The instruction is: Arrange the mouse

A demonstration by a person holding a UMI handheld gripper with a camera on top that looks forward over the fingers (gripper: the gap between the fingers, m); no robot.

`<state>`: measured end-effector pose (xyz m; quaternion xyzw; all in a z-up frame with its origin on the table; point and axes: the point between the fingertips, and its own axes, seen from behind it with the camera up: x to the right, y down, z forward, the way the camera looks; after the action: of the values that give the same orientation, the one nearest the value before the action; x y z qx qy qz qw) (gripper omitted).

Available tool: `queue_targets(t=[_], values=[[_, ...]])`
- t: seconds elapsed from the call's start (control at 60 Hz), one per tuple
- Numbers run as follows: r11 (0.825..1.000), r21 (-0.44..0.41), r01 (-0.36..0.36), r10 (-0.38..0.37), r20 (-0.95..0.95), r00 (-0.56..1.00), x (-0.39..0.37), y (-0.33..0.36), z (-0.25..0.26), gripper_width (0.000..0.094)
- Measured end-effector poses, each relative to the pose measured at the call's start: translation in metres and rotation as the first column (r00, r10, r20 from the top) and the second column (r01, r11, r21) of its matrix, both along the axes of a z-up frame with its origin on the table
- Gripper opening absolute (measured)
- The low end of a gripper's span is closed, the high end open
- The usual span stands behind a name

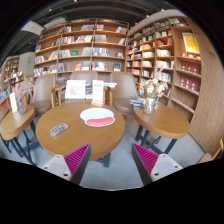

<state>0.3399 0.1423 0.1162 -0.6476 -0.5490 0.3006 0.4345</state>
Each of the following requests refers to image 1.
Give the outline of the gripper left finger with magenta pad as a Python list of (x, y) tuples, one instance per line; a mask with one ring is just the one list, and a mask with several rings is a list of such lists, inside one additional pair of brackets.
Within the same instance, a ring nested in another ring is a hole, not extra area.
[(65, 156), (55, 155), (42, 169), (79, 185), (90, 155), (91, 145), (86, 144)]

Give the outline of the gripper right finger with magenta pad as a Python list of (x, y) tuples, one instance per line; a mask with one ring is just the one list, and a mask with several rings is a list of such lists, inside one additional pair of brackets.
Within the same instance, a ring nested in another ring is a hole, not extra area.
[(158, 155), (137, 144), (132, 144), (132, 156), (144, 185), (182, 169), (182, 166), (167, 154)]

